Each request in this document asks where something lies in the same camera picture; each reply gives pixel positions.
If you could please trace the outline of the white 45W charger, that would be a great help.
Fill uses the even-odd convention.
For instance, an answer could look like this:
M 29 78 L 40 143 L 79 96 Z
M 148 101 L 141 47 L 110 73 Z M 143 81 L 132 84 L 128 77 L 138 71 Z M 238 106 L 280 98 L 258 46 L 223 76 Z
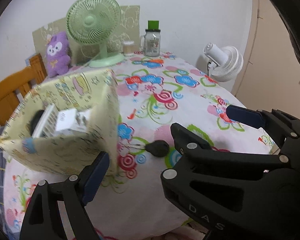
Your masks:
M 55 132 L 87 132 L 90 113 L 90 109 L 79 111 L 72 108 L 60 111 L 58 114 Z

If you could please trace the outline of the yellow fabric storage box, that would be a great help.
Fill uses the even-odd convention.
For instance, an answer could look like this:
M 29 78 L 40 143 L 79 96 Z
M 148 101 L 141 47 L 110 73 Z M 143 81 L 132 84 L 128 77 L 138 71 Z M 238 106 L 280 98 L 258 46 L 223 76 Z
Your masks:
M 79 174 L 101 152 L 118 171 L 119 101 L 114 72 L 66 75 L 31 89 L 0 136 L 0 148 L 40 172 Z

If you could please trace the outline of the black key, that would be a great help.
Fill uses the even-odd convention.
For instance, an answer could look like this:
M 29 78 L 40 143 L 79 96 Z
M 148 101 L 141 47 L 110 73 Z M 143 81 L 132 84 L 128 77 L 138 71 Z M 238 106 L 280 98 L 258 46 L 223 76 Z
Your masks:
M 169 154 L 170 146 L 164 140 L 156 140 L 145 145 L 129 144 L 126 145 L 129 149 L 145 150 L 155 157 L 163 158 Z

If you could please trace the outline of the floral tablecloth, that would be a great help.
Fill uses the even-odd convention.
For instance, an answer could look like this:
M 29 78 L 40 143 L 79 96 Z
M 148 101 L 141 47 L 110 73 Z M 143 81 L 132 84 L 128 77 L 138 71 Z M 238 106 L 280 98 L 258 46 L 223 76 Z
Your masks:
M 189 227 L 189 217 L 165 198 L 162 189 L 161 172 L 181 157 L 174 148 L 171 124 L 181 124 L 214 150 L 268 154 L 274 143 L 263 129 L 228 118 L 226 107 L 239 101 L 208 75 L 170 53 L 154 58 L 162 59 L 163 65 L 141 64 L 147 59 L 151 58 L 134 55 L 109 68 L 119 101 L 118 171 L 106 173 L 85 209 L 102 239 L 202 239 L 203 233 Z M 97 68 L 73 67 L 66 75 L 92 70 Z M 156 140 L 169 144 L 167 156 L 126 147 Z M 6 154 L 5 220 L 16 235 L 37 183 L 64 181 L 70 175 L 34 171 Z

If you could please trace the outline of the white standing fan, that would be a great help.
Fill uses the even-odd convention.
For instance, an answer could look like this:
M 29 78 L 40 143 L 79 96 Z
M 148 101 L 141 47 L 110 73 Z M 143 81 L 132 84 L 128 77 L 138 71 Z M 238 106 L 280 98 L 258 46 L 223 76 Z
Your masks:
M 242 70 L 243 56 L 234 46 L 219 48 L 214 43 L 208 43 L 203 53 L 209 59 L 208 76 L 218 82 L 233 80 Z

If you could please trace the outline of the white remote control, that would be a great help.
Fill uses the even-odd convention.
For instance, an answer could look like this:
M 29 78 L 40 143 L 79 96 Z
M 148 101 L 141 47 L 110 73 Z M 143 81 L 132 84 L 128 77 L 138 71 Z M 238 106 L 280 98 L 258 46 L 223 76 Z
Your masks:
M 48 138 L 53 137 L 56 131 L 56 124 L 58 119 L 59 111 L 55 104 L 50 104 L 46 107 L 41 115 L 34 132 L 32 133 L 33 138 Z

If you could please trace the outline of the glass jar green lid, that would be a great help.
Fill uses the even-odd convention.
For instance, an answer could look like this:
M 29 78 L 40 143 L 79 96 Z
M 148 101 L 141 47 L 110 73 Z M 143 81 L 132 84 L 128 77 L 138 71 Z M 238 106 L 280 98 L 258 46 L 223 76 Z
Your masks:
M 140 37 L 140 48 L 147 57 L 157 57 L 160 55 L 161 30 L 159 21 L 148 20 L 145 35 Z

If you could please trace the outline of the cotton swab container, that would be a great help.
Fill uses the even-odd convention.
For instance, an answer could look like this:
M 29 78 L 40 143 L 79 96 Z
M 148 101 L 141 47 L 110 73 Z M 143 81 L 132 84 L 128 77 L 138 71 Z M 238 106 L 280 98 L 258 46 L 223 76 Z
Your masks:
M 132 56 L 134 54 L 134 41 L 123 41 L 122 51 L 125 56 Z

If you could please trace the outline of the wooden chair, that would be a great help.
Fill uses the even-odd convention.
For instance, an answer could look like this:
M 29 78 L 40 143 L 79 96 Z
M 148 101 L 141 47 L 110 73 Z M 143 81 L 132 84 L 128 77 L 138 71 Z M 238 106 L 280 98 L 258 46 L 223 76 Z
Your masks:
M 19 105 L 17 94 L 25 96 L 32 88 L 32 82 L 42 83 L 47 77 L 42 56 L 38 53 L 30 58 L 30 65 L 0 82 L 0 127 Z

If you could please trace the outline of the beige cartoon board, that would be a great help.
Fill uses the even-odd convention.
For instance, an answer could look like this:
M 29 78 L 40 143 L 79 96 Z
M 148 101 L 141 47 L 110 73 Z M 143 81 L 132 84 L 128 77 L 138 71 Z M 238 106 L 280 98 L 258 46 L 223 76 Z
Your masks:
M 109 36 L 107 41 L 107 50 L 109 52 L 122 51 L 122 42 L 132 40 L 138 49 L 140 44 L 140 7 L 138 5 L 128 5 L 121 7 L 121 21 L 115 31 Z M 66 20 L 61 18 L 49 24 L 46 24 L 32 32 L 34 47 L 36 52 L 40 53 L 44 64 L 47 66 L 46 45 L 53 35 L 61 31 L 66 31 Z M 70 43 L 69 55 L 72 66 L 81 66 L 90 61 L 99 53 L 99 46 L 84 46 L 68 38 Z

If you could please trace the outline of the purple plush toy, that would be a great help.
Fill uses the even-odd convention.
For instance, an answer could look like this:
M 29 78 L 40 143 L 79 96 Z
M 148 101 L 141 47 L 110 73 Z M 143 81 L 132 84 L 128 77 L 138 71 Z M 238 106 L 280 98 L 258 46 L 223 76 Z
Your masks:
M 48 77 L 64 75 L 69 71 L 69 40 L 66 32 L 53 35 L 46 46 L 46 66 Z

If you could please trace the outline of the green desk fan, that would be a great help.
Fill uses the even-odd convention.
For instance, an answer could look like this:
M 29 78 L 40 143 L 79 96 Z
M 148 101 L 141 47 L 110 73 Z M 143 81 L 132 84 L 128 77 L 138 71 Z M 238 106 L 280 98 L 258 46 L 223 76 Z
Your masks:
M 124 60 L 119 52 L 109 52 L 107 41 L 121 21 L 116 0 L 77 0 L 66 14 L 66 32 L 84 46 L 99 46 L 99 53 L 86 65 L 91 68 L 113 66 Z

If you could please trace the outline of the orange handled scissors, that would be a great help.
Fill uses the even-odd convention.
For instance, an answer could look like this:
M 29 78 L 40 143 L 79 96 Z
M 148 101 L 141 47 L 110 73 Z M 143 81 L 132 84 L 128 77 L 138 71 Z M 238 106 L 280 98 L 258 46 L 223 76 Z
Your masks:
M 142 60 L 141 64 L 145 65 L 145 64 L 159 64 L 159 65 L 163 65 L 164 61 L 162 59 L 147 59 L 147 60 Z

